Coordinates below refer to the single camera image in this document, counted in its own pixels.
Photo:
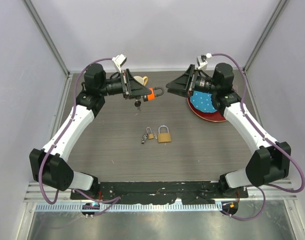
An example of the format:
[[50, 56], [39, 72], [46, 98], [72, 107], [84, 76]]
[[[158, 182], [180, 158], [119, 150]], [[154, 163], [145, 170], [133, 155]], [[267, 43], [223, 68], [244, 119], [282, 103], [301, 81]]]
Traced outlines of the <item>orange black padlock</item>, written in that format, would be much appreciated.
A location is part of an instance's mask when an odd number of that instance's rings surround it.
[[154, 88], [149, 88], [151, 91], [150, 94], [146, 94], [142, 97], [144, 102], [152, 101], [157, 97], [160, 97], [164, 94], [164, 88], [163, 87], [154, 87]]

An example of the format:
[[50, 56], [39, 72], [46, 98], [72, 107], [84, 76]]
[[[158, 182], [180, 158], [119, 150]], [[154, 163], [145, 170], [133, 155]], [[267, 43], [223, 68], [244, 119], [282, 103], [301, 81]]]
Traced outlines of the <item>small brass padlock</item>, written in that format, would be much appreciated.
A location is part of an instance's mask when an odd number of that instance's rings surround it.
[[150, 127], [146, 128], [146, 134], [147, 134], [147, 139], [152, 140], [155, 138], [155, 134], [153, 133], [152, 129]]

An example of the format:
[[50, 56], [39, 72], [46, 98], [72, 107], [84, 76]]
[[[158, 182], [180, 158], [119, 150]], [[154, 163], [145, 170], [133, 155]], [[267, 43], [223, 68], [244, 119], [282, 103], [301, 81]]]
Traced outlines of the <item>large brass padlock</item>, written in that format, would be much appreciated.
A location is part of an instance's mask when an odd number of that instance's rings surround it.
[[158, 140], [159, 144], [161, 144], [161, 143], [170, 143], [172, 141], [169, 128], [166, 125], [161, 125], [158, 128], [157, 140]]

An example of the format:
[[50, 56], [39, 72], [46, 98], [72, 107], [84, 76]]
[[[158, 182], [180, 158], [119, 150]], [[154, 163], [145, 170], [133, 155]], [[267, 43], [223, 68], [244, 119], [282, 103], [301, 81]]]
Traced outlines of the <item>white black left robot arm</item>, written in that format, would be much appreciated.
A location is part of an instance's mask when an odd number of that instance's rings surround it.
[[33, 178], [49, 204], [55, 201], [47, 197], [46, 186], [57, 192], [67, 189], [81, 191], [89, 200], [98, 196], [98, 178], [72, 170], [68, 159], [81, 134], [104, 106], [105, 97], [122, 95], [126, 100], [135, 100], [135, 106], [139, 107], [141, 98], [152, 93], [151, 89], [135, 80], [129, 69], [118, 70], [116, 77], [107, 77], [99, 60], [85, 67], [78, 77], [83, 78], [82, 90], [73, 95], [73, 106], [67, 119], [42, 149], [34, 148], [29, 154]]

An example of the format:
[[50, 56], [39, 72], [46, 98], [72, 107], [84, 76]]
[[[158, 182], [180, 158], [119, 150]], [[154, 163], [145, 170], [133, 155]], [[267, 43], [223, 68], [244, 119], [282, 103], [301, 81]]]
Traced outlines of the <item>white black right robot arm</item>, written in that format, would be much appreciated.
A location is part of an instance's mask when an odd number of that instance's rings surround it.
[[233, 89], [233, 68], [221, 62], [216, 65], [212, 76], [201, 76], [191, 64], [181, 76], [166, 84], [167, 91], [184, 98], [194, 92], [210, 93], [213, 107], [230, 122], [252, 154], [246, 167], [219, 177], [218, 191], [221, 196], [231, 197], [239, 187], [260, 187], [282, 180], [289, 174], [291, 153], [287, 142], [278, 142], [269, 135], [249, 113], [241, 97]]

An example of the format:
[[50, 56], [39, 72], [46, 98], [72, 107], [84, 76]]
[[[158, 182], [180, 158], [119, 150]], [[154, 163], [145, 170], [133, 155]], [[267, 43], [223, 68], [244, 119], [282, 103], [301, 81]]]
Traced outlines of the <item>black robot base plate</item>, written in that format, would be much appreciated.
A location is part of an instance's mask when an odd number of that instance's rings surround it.
[[90, 190], [72, 191], [72, 200], [113, 201], [121, 205], [172, 205], [177, 199], [184, 205], [214, 203], [215, 199], [245, 199], [244, 187], [223, 190], [217, 181], [128, 181], [100, 182]]

